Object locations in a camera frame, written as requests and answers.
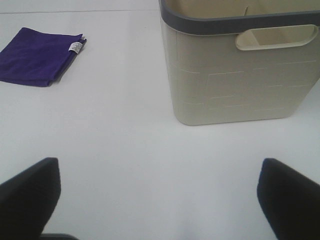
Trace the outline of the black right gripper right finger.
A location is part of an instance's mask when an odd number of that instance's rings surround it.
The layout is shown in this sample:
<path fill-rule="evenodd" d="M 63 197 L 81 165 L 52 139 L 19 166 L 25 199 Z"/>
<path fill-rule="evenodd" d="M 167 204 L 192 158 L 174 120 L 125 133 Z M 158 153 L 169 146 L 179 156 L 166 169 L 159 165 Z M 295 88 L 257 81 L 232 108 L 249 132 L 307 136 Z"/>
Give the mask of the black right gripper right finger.
<path fill-rule="evenodd" d="M 320 238 L 320 186 L 275 158 L 262 162 L 257 199 L 278 240 Z"/>

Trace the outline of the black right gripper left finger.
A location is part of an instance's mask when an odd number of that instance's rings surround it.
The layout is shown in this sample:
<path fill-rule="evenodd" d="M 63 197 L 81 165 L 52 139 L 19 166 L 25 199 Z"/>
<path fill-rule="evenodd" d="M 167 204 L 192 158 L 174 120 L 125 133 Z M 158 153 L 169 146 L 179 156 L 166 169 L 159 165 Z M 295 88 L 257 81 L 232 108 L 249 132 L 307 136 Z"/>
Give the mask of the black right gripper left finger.
<path fill-rule="evenodd" d="M 38 240 L 61 195 L 58 159 L 47 157 L 0 185 L 0 238 Z"/>

